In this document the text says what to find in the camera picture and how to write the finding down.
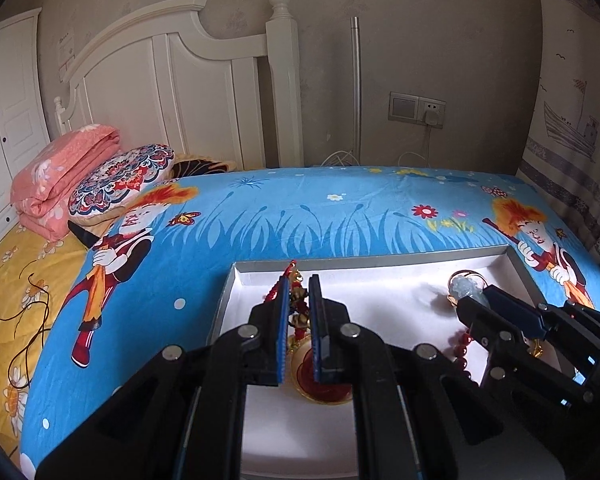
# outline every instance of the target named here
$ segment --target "metal rod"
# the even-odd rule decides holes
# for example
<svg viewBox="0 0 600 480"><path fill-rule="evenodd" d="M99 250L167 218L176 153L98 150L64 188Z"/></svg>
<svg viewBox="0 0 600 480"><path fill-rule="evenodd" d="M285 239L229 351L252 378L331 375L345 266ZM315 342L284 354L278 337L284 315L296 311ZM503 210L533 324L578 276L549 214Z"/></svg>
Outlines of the metal rod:
<svg viewBox="0 0 600 480"><path fill-rule="evenodd" d="M353 156L360 163L362 142L362 81L360 76L360 24L358 17L351 19L351 54L353 60Z"/></svg>

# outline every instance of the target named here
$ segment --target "yellow floral blanket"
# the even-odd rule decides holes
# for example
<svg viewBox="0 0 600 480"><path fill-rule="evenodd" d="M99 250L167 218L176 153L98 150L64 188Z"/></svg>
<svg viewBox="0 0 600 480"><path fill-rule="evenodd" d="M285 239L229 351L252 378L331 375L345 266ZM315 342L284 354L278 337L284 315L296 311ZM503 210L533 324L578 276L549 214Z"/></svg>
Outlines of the yellow floral blanket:
<svg viewBox="0 0 600 480"><path fill-rule="evenodd" d="M20 440L42 337L48 336L85 253L72 235L47 242L21 225L0 242L0 445L7 453Z"/></svg>

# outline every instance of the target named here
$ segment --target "cartoon character print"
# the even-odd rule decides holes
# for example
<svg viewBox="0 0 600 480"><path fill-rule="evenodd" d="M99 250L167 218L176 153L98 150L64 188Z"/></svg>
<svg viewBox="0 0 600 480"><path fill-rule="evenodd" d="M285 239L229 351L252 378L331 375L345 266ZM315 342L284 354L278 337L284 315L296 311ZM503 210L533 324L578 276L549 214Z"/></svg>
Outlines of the cartoon character print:
<svg viewBox="0 0 600 480"><path fill-rule="evenodd" d="M587 280L574 257L549 236L547 217L542 211L513 198L497 198L493 201L493 211L495 221L485 218L484 222L515 243L529 267L537 272L548 270L549 276L564 287L568 300L595 308L586 289ZM535 247L516 238L519 232L527 235Z"/></svg>
<svg viewBox="0 0 600 480"><path fill-rule="evenodd" d="M151 234L152 222L171 204L184 203L197 194L197 188L180 187L178 184L152 188L129 206L117 232L107 232L91 248L94 252L93 269L74 285L61 307L62 310L82 291L88 292L78 337L71 354L71 359L77 366L86 368L89 365L94 332L102 326L102 312L116 287L131 279L151 251L154 241Z"/></svg>

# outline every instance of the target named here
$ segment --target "curtain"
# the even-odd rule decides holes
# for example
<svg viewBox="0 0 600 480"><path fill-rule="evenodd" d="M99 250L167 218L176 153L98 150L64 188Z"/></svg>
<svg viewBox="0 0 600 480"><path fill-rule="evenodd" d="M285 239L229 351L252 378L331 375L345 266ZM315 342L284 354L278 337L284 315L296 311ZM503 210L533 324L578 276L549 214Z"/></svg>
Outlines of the curtain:
<svg viewBox="0 0 600 480"><path fill-rule="evenodd" d="M600 8L541 0L538 97L518 176L600 264Z"/></svg>

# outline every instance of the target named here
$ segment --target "ship drawing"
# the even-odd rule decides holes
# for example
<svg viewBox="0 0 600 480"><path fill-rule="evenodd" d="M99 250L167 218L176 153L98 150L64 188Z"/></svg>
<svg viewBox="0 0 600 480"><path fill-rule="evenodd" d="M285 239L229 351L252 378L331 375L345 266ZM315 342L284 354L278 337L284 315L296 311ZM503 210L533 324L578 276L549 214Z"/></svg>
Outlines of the ship drawing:
<svg viewBox="0 0 600 480"><path fill-rule="evenodd" d="M596 151L596 138L598 137L598 126L600 123L589 117L580 133L576 128L567 123L565 119L555 113L551 107L544 102L544 122L546 132L555 142L586 156L593 162L593 153Z"/></svg>

